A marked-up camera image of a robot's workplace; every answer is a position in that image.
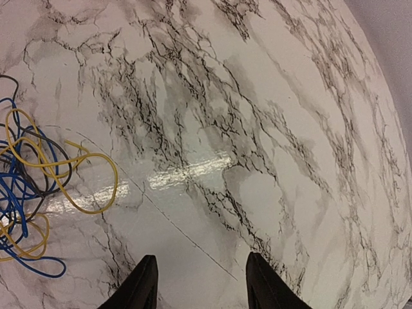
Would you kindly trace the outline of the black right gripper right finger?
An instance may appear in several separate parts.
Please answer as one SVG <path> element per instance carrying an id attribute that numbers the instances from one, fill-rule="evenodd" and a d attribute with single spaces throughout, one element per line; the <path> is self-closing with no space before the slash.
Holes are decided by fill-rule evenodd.
<path id="1" fill-rule="evenodd" d="M 246 281 L 249 308 L 310 308 L 257 252 L 248 255 Z"/>

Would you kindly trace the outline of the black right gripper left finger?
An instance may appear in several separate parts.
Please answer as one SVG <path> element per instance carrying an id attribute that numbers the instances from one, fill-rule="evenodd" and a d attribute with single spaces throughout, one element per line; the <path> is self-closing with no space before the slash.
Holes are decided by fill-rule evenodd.
<path id="1" fill-rule="evenodd" d="M 98 309 L 157 308 L 158 264 L 154 255 L 145 255 L 117 291 Z"/>

